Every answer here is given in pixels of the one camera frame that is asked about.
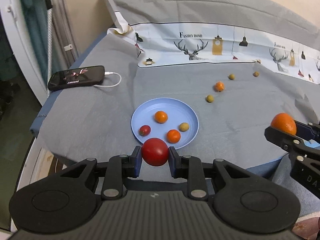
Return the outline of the black smartphone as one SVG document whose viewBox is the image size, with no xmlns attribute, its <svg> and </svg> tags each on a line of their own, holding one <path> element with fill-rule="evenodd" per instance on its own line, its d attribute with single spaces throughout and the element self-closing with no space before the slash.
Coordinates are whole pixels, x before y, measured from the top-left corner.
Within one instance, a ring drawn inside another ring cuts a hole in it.
<svg viewBox="0 0 320 240">
<path fill-rule="evenodd" d="M 103 66 L 90 66 L 76 69 L 68 69 L 56 72 L 48 83 L 50 91 L 66 88 L 93 86 L 103 82 L 105 68 Z"/>
</svg>

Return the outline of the light blue plate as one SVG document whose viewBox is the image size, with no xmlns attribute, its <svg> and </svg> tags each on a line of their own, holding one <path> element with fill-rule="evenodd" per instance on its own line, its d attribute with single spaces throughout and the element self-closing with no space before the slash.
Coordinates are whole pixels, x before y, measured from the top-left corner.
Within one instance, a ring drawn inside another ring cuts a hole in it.
<svg viewBox="0 0 320 240">
<path fill-rule="evenodd" d="M 168 115 L 168 120 L 159 124 L 154 119 L 157 111 L 164 111 Z M 167 132 L 171 129 L 179 131 L 179 125 L 183 122 L 189 124 L 186 132 L 180 132 L 181 139 L 176 144 L 167 141 Z M 143 125 L 149 125 L 151 132 L 142 137 L 139 135 L 139 129 Z M 194 110 L 186 103 L 172 98 L 155 98 L 144 102 L 134 111 L 131 117 L 131 130 L 136 139 L 144 143 L 147 139 L 158 138 L 163 140 L 168 146 L 174 146 L 176 149 L 183 148 L 190 144 L 199 131 L 199 120 Z"/>
</svg>

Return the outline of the small longan beside tomato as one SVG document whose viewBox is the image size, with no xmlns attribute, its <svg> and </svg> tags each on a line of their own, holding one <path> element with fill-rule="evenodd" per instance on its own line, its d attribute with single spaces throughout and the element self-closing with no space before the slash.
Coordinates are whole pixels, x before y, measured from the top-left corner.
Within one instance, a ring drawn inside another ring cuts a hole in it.
<svg viewBox="0 0 320 240">
<path fill-rule="evenodd" d="M 234 75 L 234 74 L 230 74 L 230 75 L 228 76 L 228 78 L 229 78 L 230 80 L 234 80 L 234 79 L 235 79 L 235 75 Z"/>
</svg>

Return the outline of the orange tangerine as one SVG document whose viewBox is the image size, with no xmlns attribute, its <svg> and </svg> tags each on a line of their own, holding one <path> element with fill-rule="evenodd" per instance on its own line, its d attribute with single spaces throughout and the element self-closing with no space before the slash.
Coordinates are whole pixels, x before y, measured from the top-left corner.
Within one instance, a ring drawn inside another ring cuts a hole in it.
<svg viewBox="0 0 320 240">
<path fill-rule="evenodd" d="M 291 135 L 296 135 L 297 133 L 295 120 L 287 113 L 277 114 L 272 119 L 270 126 Z"/>
<path fill-rule="evenodd" d="M 214 85 L 214 90 L 216 92 L 222 92 L 225 89 L 225 84 L 222 81 L 218 81 L 215 85 Z"/>
</svg>

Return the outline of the small red tomato on plate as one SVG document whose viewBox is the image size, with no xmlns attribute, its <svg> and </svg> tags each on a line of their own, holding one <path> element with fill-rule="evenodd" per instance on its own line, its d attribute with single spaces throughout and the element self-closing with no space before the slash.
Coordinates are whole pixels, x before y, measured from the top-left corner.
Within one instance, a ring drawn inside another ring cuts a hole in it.
<svg viewBox="0 0 320 240">
<path fill-rule="evenodd" d="M 140 127 L 138 132 L 140 136 L 145 137 L 150 134 L 151 127 L 149 125 L 143 125 Z"/>
</svg>

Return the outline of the grey curtain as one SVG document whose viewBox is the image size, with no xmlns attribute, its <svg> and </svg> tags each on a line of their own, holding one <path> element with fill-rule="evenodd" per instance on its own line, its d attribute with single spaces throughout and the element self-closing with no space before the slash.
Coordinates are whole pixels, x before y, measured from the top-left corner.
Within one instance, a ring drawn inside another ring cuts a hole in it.
<svg viewBox="0 0 320 240">
<path fill-rule="evenodd" d="M 63 69 L 69 68 L 79 53 L 67 12 L 66 0 L 51 0 L 53 5 L 53 44 Z"/>
</svg>

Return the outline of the orange tangerine lower plate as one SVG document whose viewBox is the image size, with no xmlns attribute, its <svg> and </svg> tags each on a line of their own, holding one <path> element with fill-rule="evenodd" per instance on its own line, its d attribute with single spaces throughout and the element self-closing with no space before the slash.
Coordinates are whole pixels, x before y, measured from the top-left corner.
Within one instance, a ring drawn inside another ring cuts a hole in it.
<svg viewBox="0 0 320 240">
<path fill-rule="evenodd" d="M 181 134 L 176 129 L 171 129 L 167 132 L 167 141 L 171 144 L 176 144 L 180 141 Z"/>
</svg>

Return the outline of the printed deer pattern fabric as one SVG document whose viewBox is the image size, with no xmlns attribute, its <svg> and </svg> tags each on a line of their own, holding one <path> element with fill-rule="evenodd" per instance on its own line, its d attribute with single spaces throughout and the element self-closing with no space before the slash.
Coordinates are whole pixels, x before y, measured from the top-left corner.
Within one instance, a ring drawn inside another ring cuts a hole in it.
<svg viewBox="0 0 320 240">
<path fill-rule="evenodd" d="M 257 62 L 319 83 L 319 28 L 270 0 L 105 0 L 140 67 Z"/>
</svg>

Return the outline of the blue mattress edge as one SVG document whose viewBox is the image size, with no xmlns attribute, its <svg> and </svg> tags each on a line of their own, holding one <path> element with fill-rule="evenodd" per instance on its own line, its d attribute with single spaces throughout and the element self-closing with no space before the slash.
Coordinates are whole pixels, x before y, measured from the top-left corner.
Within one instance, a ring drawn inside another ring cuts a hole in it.
<svg viewBox="0 0 320 240">
<path fill-rule="evenodd" d="M 89 53 L 93 50 L 93 48 L 107 35 L 107 31 L 102 32 L 92 43 L 89 47 L 77 58 L 77 60 L 71 65 L 70 69 L 76 69 L 81 66 L 84 60 L 88 57 Z M 57 97 L 60 95 L 62 90 L 58 90 L 55 92 L 51 92 L 48 99 L 45 101 L 44 105 L 40 109 L 39 113 L 37 114 L 36 118 L 34 119 L 33 123 L 31 124 L 30 131 L 33 136 L 36 138 L 39 135 L 40 128 L 42 126 L 43 121 L 49 114 L 50 110 L 54 102 L 56 101 Z"/>
</svg>

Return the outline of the teal curtain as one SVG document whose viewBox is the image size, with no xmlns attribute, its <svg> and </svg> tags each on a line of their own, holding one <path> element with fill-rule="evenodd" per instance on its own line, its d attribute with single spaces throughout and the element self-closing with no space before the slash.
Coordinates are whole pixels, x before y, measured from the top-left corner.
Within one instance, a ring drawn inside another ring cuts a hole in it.
<svg viewBox="0 0 320 240">
<path fill-rule="evenodd" d="M 44 84 L 48 73 L 48 26 L 45 0 L 20 0 L 31 44 Z"/>
</svg>

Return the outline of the white door frame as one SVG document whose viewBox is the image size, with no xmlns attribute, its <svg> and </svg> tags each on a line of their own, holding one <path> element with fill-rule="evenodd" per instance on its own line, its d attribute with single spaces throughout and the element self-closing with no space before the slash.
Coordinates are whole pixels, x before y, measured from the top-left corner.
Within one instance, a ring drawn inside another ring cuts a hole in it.
<svg viewBox="0 0 320 240">
<path fill-rule="evenodd" d="M 28 85 L 41 105 L 47 89 L 35 56 L 20 0 L 1 0 L 1 17 L 11 49 Z"/>
</svg>

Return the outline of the red cherry tomato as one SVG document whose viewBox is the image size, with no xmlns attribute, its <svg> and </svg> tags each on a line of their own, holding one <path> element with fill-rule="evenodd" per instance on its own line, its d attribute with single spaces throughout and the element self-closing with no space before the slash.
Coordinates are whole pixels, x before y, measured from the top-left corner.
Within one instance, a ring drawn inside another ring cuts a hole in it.
<svg viewBox="0 0 320 240">
<path fill-rule="evenodd" d="M 151 166 L 162 166 L 168 161 L 169 148 L 158 138 L 150 138 L 142 146 L 142 158 Z"/>
</svg>

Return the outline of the orange tangerine upper plate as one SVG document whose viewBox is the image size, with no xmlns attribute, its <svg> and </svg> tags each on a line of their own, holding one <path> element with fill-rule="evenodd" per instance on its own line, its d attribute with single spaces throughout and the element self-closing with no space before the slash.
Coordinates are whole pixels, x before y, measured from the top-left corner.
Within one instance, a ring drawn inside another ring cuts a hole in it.
<svg viewBox="0 0 320 240">
<path fill-rule="evenodd" d="M 163 124 L 168 120 L 168 115 L 164 111 L 157 111 L 154 114 L 154 119 L 157 123 Z"/>
</svg>

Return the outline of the near longan on cloth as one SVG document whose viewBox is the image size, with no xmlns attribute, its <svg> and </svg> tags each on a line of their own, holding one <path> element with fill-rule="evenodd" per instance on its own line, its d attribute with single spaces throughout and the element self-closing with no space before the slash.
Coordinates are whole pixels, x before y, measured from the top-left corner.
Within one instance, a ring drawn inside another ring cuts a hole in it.
<svg viewBox="0 0 320 240">
<path fill-rule="evenodd" d="M 212 103 L 214 101 L 214 97 L 212 95 L 208 95 L 208 96 L 206 96 L 206 101 L 208 103 Z"/>
</svg>

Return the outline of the grey cloth cover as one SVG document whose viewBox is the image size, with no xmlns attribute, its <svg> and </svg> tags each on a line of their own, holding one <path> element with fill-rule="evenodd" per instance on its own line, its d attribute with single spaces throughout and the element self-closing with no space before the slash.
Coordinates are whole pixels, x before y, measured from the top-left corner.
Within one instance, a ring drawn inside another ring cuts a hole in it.
<svg viewBox="0 0 320 240">
<path fill-rule="evenodd" d="M 89 66 L 103 66 L 110 73 L 104 87 L 63 89 L 37 137 L 65 165 L 130 153 L 140 144 L 131 130 L 137 107 L 151 99 L 172 98 L 190 106 L 200 124 L 195 139 L 177 149 L 179 154 L 204 162 L 222 158 L 271 177 L 298 197 L 301 216 L 319 212 L 319 199 L 290 177 L 288 155 L 264 136 L 281 112 L 303 123 L 318 123 L 319 83 L 275 73 L 257 62 L 140 67 L 136 47 L 109 29 L 79 68 Z M 214 90 L 218 81 L 225 84 L 222 92 Z M 214 97 L 212 103 L 206 101 L 208 95 Z"/>
</svg>

